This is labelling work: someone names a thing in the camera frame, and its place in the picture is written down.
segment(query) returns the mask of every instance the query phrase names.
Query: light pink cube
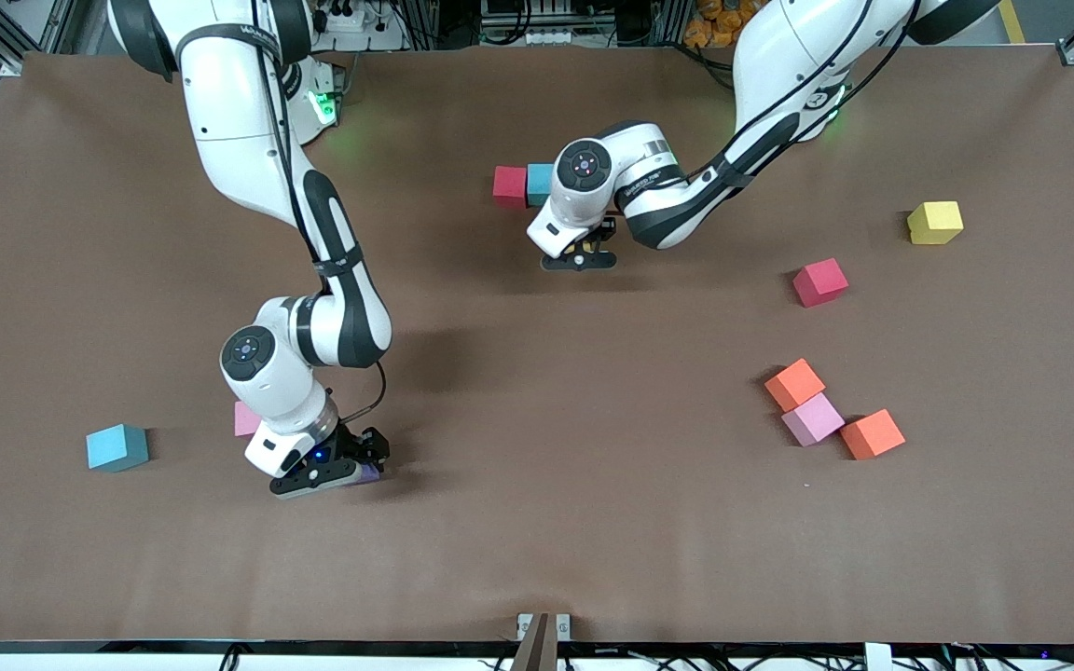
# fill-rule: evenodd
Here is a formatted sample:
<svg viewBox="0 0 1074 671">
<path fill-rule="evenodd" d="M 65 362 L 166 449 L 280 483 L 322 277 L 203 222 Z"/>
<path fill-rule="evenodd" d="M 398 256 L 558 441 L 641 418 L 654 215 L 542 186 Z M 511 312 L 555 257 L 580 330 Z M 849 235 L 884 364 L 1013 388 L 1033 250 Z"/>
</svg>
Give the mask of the light pink cube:
<svg viewBox="0 0 1074 671">
<path fill-rule="evenodd" d="M 259 428 L 259 415 L 251 412 L 247 404 L 243 400 L 235 400 L 235 436 L 246 438 L 255 435 L 256 429 Z"/>
<path fill-rule="evenodd" d="M 802 447 L 814 446 L 844 425 L 844 418 L 839 415 L 827 395 L 821 392 L 781 419 Z"/>
<path fill-rule="evenodd" d="M 827 259 L 802 267 L 794 276 L 794 289 L 802 306 L 813 308 L 838 298 L 847 289 L 847 278 L 836 259 Z"/>
</svg>

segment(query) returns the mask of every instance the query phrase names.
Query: wire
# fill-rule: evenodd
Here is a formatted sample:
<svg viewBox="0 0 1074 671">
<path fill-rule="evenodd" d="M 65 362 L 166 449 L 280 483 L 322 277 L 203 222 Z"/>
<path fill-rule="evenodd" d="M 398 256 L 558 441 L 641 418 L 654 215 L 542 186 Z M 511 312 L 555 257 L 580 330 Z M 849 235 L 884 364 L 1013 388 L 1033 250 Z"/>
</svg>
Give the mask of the wire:
<svg viewBox="0 0 1074 671">
<path fill-rule="evenodd" d="M 346 97 L 350 92 L 350 88 L 354 86 L 354 71 L 359 69 L 359 52 L 354 52 L 354 59 L 350 61 L 350 69 L 347 69 L 346 75 L 343 76 L 343 97 Z"/>
<path fill-rule="evenodd" d="M 711 67 L 715 68 L 717 71 L 731 72 L 731 63 L 722 63 L 720 60 L 708 59 L 708 57 L 702 56 L 702 53 L 696 54 L 695 52 L 691 52 L 688 46 L 679 42 L 657 42 L 655 44 L 651 44 L 651 46 L 672 46 L 679 54 L 686 56 L 687 59 L 694 60 L 695 63 L 711 64 Z"/>
<path fill-rule="evenodd" d="M 388 393 L 388 377 L 384 375 L 384 365 L 379 361 L 376 361 L 376 368 L 379 368 L 379 395 L 376 396 L 376 399 L 371 402 L 369 406 L 364 407 L 363 409 L 358 409 L 349 415 L 344 417 L 342 420 L 338 420 L 337 423 L 339 423 L 339 425 L 349 424 L 351 421 L 358 420 L 358 418 L 374 411 L 376 406 L 379 405 L 379 400 L 384 399 L 384 394 Z"/>
<path fill-rule="evenodd" d="M 519 39 L 524 38 L 525 33 L 528 32 L 528 26 L 533 23 L 533 0 L 525 0 L 524 8 L 517 10 L 517 26 L 512 28 L 512 33 L 508 35 L 508 38 L 491 39 L 487 38 L 485 34 L 481 35 L 481 38 L 483 42 L 494 44 L 495 46 L 508 46 L 508 44 L 514 43 L 516 41 L 519 41 Z M 524 26 L 520 25 L 522 18 L 524 18 Z"/>
<path fill-rule="evenodd" d="M 230 644 L 227 646 L 227 653 L 222 654 L 222 663 L 218 666 L 218 671 L 235 671 L 235 668 L 238 668 L 238 655 L 251 653 L 250 645 Z"/>
<path fill-rule="evenodd" d="M 702 49 L 698 49 L 698 57 L 700 62 L 702 62 L 703 69 L 705 71 L 707 71 L 707 74 L 711 75 L 711 79 L 715 81 L 715 83 L 722 86 L 722 88 L 727 88 L 728 90 L 737 89 L 735 88 L 735 85 L 731 84 L 731 82 L 724 82 L 724 79 L 722 79 L 722 77 L 720 77 L 720 75 L 715 71 L 713 71 L 713 69 L 711 69 L 711 60 L 707 60 L 703 58 Z"/>
<path fill-rule="evenodd" d="M 259 27 L 259 5 L 257 4 L 257 0 L 251 0 L 251 24 Z M 262 46 L 256 46 L 256 50 L 259 54 L 259 57 L 256 59 L 259 63 L 259 76 L 264 82 L 264 101 L 267 103 L 267 114 L 272 115 L 273 122 L 277 122 L 276 103 L 272 100 L 272 86 L 267 84 L 267 67 L 264 64 L 264 56 L 268 54 Z M 317 257 L 317 249 L 309 238 L 309 232 L 306 230 L 306 221 L 304 221 L 304 216 L 301 213 L 301 203 L 297 200 L 297 190 L 293 186 L 293 158 L 287 151 L 287 147 L 293 142 L 293 135 L 291 135 L 289 130 L 289 101 L 285 94 L 285 83 L 280 81 L 279 75 L 277 75 L 276 82 L 277 90 L 280 92 L 280 119 L 278 123 L 280 123 L 280 127 L 285 131 L 282 133 L 273 133 L 273 135 L 276 137 L 276 149 L 280 157 L 280 166 L 285 170 L 285 183 L 287 191 L 289 191 L 289 205 L 293 208 L 295 229 L 297 229 L 297 233 L 301 234 L 302 240 L 304 240 L 306 248 L 309 250 L 309 259 L 313 263 L 317 263 L 320 259 Z M 319 276 L 319 280 L 321 281 L 321 294 L 324 296 L 324 294 L 331 293 L 324 277 Z"/>
<path fill-rule="evenodd" d="M 857 84 L 856 86 L 853 86 L 848 94 L 844 96 L 844 98 L 841 99 L 840 102 L 837 102 L 834 107 L 831 107 L 831 112 L 828 112 L 828 114 L 823 115 L 822 117 L 815 119 L 814 122 L 811 122 L 811 125 L 804 129 L 804 131 L 796 132 L 792 140 L 789 140 L 786 144 L 781 145 L 781 147 L 777 148 L 772 154 L 770 154 L 770 158 L 768 158 L 765 161 L 761 161 L 761 164 L 757 166 L 757 170 L 754 170 L 752 173 L 754 177 L 759 173 L 759 171 L 764 170 L 765 166 L 771 164 L 771 162 L 774 159 L 779 158 L 782 152 L 784 152 L 789 147 L 794 147 L 794 145 L 797 145 L 798 138 L 806 136 L 807 133 L 817 128 L 819 123 L 826 122 L 827 119 L 830 119 L 831 115 L 834 115 L 836 112 L 842 110 L 843 106 L 846 105 L 846 103 L 852 100 L 852 98 L 856 98 L 856 94 L 859 93 L 861 89 L 865 89 L 866 86 L 868 86 L 869 82 L 873 81 L 873 77 L 877 76 L 877 73 L 881 73 L 881 71 L 883 71 L 884 68 L 886 68 L 886 64 L 889 64 L 889 60 L 891 60 L 894 55 L 898 53 L 898 50 L 902 46 L 902 42 L 904 41 L 904 39 L 906 39 L 906 32 L 909 30 L 909 27 L 914 23 L 914 18 L 917 17 L 917 10 L 919 10 L 920 5 L 921 5 L 921 0 L 914 0 L 914 5 L 911 9 L 911 14 L 909 14 L 909 17 L 906 18 L 906 25 L 902 26 L 902 30 L 900 30 L 898 33 L 898 39 L 895 40 L 894 44 L 889 47 L 889 52 L 887 52 L 887 54 L 884 55 L 884 57 L 882 57 L 881 60 L 879 60 L 877 64 L 874 65 L 872 71 L 869 72 L 869 74 L 865 77 L 865 79 L 860 81 L 860 83 Z"/>
</svg>

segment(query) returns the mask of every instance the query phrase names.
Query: red cube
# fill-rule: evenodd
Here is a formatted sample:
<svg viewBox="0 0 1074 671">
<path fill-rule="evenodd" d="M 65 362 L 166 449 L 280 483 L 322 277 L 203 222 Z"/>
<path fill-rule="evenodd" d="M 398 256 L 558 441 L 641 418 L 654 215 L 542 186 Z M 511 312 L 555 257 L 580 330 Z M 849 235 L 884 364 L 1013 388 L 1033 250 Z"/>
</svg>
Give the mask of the red cube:
<svg viewBox="0 0 1074 671">
<path fill-rule="evenodd" d="M 491 184 L 491 196 L 502 208 L 523 209 L 528 207 L 527 166 L 495 166 L 495 180 Z"/>
<path fill-rule="evenodd" d="M 813 308 L 838 298 L 847 289 L 847 278 L 836 259 L 827 259 L 802 267 L 802 272 L 794 276 L 794 289 L 802 306 Z"/>
</svg>

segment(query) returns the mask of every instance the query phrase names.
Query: yellow cube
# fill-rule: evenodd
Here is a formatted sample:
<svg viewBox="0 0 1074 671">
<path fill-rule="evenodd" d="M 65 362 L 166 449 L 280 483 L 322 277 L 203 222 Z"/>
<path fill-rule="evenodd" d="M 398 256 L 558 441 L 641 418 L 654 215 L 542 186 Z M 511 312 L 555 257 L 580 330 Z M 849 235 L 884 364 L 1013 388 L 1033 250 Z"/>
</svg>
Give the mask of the yellow cube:
<svg viewBox="0 0 1074 671">
<path fill-rule="evenodd" d="M 911 229 L 911 243 L 915 245 L 946 245 L 964 229 L 959 218 L 959 203 L 923 203 L 906 218 Z"/>
</svg>

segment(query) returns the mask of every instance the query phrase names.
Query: purple cube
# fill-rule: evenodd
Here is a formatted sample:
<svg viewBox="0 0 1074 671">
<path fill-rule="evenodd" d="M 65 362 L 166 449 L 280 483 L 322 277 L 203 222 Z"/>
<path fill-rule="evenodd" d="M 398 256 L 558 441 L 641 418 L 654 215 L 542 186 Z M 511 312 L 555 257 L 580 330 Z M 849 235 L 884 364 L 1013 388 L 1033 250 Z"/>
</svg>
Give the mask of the purple cube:
<svg viewBox="0 0 1074 671">
<path fill-rule="evenodd" d="M 836 407 L 831 406 L 826 394 L 815 394 L 814 398 L 785 413 L 781 419 L 802 447 L 814 446 L 844 425 L 844 418 L 840 417 Z"/>
</svg>

